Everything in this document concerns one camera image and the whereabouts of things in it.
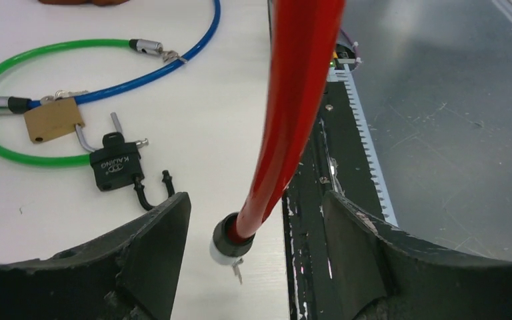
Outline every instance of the white surface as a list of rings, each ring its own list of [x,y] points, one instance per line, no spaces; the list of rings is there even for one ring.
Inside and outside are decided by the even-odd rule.
[[[165,199],[161,172],[191,196],[191,224],[172,319],[287,319],[281,216],[276,209],[241,266],[212,261],[211,232],[237,211],[251,182],[265,112],[269,35],[266,2],[224,0],[221,25],[185,68],[123,95],[81,107],[88,142],[100,146],[116,111],[141,150],[146,193]],[[112,8],[0,0],[0,62],[56,42],[144,38],[184,53],[208,28],[211,0],[132,0]],[[40,98],[96,90],[160,67],[126,49],[82,49],[26,63],[0,80],[0,95]],[[0,143],[34,155],[81,154],[75,134],[33,145],[22,117],[0,118]],[[46,259],[143,214],[132,187],[101,193],[90,167],[42,169],[0,158],[0,263]]]

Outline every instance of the gray metal surface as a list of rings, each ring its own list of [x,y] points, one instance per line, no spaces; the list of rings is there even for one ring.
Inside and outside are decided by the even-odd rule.
[[[512,22],[491,0],[349,0],[346,10],[400,228],[512,260]]]

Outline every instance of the padlock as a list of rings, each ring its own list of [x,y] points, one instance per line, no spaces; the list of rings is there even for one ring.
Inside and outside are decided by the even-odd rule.
[[[74,98],[50,102],[24,113],[28,136],[33,143],[42,143],[85,126]]]

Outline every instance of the red cable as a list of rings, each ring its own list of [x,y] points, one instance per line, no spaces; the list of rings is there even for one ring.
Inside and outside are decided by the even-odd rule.
[[[252,186],[229,238],[242,243],[270,216],[313,127],[344,0],[276,0],[268,106]]]

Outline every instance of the metal key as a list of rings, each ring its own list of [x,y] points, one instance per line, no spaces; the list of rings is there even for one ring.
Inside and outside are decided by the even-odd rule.
[[[233,263],[233,272],[235,273],[235,277],[239,278],[240,284],[242,285],[242,274],[240,274],[239,265],[244,262],[242,258],[238,259],[237,262]]]

